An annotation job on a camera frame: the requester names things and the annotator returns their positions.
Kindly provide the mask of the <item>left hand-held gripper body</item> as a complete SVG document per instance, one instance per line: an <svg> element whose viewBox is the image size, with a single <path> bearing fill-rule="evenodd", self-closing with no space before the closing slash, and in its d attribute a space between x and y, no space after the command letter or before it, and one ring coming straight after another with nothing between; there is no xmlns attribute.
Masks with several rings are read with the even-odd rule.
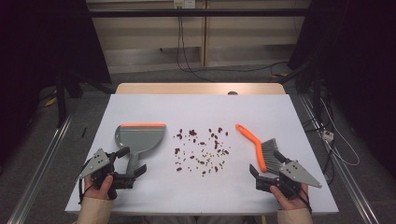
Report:
<svg viewBox="0 0 396 224"><path fill-rule="evenodd" d="M82 179L87 175L92 177L92 182L96 187L101 187L108 175L113 176L111 188L107 193L110 200L115 200L117 198L117 189L131 189L133 187L135 182L134 174L119 174L115 171L114 162L115 159L119 159L115 155L116 152L106 153L99 148L93 156L86 161L79 175L80 181L78 187L80 198L83 198Z"/></svg>

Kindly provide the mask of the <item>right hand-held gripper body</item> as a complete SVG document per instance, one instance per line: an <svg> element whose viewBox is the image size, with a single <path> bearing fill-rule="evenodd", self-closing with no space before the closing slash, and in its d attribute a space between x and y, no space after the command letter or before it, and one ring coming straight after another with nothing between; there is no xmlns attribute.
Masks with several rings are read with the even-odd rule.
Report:
<svg viewBox="0 0 396 224"><path fill-rule="evenodd" d="M297 161L289 161L279 168L277 177L266 177L255 171L256 189L270 192L272 186L278 187L286 198L296 197L302 184L318 189L322 185Z"/></svg>

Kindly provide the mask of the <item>orange brush with grey bristles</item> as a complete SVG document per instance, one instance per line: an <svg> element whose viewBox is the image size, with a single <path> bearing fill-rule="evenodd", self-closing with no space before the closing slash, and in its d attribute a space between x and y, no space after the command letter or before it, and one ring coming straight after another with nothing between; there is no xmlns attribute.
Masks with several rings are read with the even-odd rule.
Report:
<svg viewBox="0 0 396 224"><path fill-rule="evenodd" d="M261 171L277 175L278 169L280 168L280 162L275 156L275 152L278 150L275 138L271 138L263 142L245 126L236 124L235 128L254 144L256 158Z"/></svg>

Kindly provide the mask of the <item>grey dustpan with orange edge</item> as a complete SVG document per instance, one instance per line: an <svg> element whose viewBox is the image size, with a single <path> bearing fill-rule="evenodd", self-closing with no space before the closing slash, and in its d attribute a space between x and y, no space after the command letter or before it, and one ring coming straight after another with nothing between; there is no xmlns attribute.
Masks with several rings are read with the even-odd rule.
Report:
<svg viewBox="0 0 396 224"><path fill-rule="evenodd" d="M122 123L116 129L116 145L130 149L127 175L132 175L138 168L141 153L154 149L162 141L165 128L164 123Z"/></svg>

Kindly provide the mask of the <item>red beans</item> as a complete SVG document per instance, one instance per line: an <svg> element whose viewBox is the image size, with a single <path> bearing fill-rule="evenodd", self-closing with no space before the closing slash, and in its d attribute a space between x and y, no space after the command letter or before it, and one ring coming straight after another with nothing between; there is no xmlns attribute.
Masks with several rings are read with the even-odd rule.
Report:
<svg viewBox="0 0 396 224"><path fill-rule="evenodd" d="M222 171L231 154L230 138L222 127L179 129L172 138L175 170L201 177Z"/></svg>

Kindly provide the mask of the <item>person's left hand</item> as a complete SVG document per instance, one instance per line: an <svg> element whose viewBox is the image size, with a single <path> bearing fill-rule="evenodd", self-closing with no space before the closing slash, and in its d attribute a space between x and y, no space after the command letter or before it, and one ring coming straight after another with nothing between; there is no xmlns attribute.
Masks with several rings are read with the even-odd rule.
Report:
<svg viewBox="0 0 396 224"><path fill-rule="evenodd" d="M88 198L100 199L100 200L108 200L109 197L107 195L108 191L111 188L113 182L113 176L108 175L104 182L102 183L100 188L97 188L93 182L92 178L87 175L84 177L84 196Z"/></svg>

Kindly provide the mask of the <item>person's right hand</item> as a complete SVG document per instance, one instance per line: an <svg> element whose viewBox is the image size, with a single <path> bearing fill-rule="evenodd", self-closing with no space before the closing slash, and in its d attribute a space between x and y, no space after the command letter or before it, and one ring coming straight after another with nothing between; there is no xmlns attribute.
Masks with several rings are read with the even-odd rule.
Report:
<svg viewBox="0 0 396 224"><path fill-rule="evenodd" d="M306 208L308 205L308 186L306 184L302 184L299 197L294 199L286 198L276 186L271 186L270 190L283 210L301 209Z"/></svg>

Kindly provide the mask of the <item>white board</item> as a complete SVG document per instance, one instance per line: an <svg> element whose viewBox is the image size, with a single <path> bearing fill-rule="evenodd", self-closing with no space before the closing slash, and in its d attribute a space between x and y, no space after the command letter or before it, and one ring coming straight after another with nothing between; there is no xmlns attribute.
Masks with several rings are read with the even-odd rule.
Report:
<svg viewBox="0 0 396 224"><path fill-rule="evenodd" d="M307 140L292 101L276 95L115 94L111 96L91 150L117 150L115 131L122 123L164 123L163 140L140 156L147 171L132 189L122 189L112 209L123 215L242 216L273 214L276 199L256 189L249 165L255 147L235 128L241 124L260 140L275 138L279 151L297 160L321 185L309 190L316 215L338 207ZM222 171L206 175L177 172L173 135L179 129L222 127L230 132L231 154Z"/></svg>

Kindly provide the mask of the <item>black metal stand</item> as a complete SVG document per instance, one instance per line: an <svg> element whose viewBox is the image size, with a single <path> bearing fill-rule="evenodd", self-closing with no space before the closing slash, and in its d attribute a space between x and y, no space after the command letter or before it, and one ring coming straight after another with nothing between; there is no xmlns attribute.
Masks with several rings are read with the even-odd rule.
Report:
<svg viewBox="0 0 396 224"><path fill-rule="evenodd" d="M313 113L314 117L320 119L320 77L316 63L310 60L291 73L282 77L278 83L283 85L295 79L296 90L299 93L307 93L313 89Z"/></svg>
<svg viewBox="0 0 396 224"><path fill-rule="evenodd" d="M110 88L105 86L102 83L94 81L90 77L86 77L82 74L79 74L73 70L60 70L58 75L56 76L56 97L58 101L58 128L61 128L65 123L68 116L65 102L65 93L64 91L68 91L69 95L72 98L80 98L83 94L82 88L79 86L79 83L88 83L90 86L95 89L105 93L112 94L115 93L114 88Z"/></svg>

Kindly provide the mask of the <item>wooden table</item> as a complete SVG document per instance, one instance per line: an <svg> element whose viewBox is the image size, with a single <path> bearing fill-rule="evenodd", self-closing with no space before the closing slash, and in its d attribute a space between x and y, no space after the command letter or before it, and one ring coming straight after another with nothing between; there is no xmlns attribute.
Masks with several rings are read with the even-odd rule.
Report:
<svg viewBox="0 0 396 224"><path fill-rule="evenodd" d="M285 94L278 83L121 83L116 94Z"/></svg>

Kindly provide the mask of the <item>black curtain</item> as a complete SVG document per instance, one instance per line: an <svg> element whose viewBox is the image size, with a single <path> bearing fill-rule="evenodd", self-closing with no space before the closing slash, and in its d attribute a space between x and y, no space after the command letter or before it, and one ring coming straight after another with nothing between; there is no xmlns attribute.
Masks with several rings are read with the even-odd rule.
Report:
<svg viewBox="0 0 396 224"><path fill-rule="evenodd" d="M39 93L111 81L87 0L0 0L0 166L25 136Z"/></svg>
<svg viewBox="0 0 396 224"><path fill-rule="evenodd" d="M396 178L396 0L311 0L288 67L318 70L352 127Z"/></svg>

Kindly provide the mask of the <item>black horizontal bar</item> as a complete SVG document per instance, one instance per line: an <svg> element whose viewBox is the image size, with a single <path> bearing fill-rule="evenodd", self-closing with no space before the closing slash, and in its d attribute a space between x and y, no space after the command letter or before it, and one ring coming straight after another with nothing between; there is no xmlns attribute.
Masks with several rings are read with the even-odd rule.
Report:
<svg viewBox="0 0 396 224"><path fill-rule="evenodd" d="M270 9L136 9L136 10L90 10L93 18L134 18L134 17L294 17L306 16L307 8Z"/></svg>

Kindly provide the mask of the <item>aluminium floor rail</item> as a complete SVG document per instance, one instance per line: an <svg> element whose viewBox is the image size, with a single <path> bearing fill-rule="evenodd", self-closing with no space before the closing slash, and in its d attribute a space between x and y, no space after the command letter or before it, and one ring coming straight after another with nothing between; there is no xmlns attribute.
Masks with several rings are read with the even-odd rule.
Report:
<svg viewBox="0 0 396 224"><path fill-rule="evenodd" d="M367 197L361 190L357 181L349 171L349 167L356 166L361 160L358 154L355 154L358 161L355 163L346 161L341 155L336 146L329 143L322 138L322 134L326 131L324 124L314 115L314 105L307 96L300 97L304 109L311 119L314 128L318 133L319 140L324 144L327 154L332 160L334 169L338 172L348 194L350 195L353 203L355 204L358 212L360 213L365 224L380 224L373 207L370 205Z"/></svg>
<svg viewBox="0 0 396 224"><path fill-rule="evenodd" d="M42 186L44 178L54 160L65 134L67 133L73 116L73 113L67 115L61 125L56 128L45 154L35 169L28 186L21 195L15 209L7 221L7 224L24 224Z"/></svg>

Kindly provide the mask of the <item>wooden post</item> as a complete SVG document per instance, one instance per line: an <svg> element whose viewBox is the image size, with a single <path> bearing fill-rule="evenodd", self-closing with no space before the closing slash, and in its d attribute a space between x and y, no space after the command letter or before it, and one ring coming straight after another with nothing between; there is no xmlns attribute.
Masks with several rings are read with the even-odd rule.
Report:
<svg viewBox="0 0 396 224"><path fill-rule="evenodd" d="M202 0L202 9L207 9L207 1ZM207 18L202 17L202 45L201 45L201 66L203 68L206 67L206 25L207 25Z"/></svg>

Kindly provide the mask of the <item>white wall socket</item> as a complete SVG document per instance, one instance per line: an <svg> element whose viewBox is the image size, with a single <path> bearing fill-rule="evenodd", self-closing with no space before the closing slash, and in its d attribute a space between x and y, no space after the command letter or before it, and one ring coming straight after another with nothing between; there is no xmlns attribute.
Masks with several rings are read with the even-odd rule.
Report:
<svg viewBox="0 0 396 224"><path fill-rule="evenodd" d="M196 8L195 0L173 0L174 8L186 8L193 9Z"/></svg>

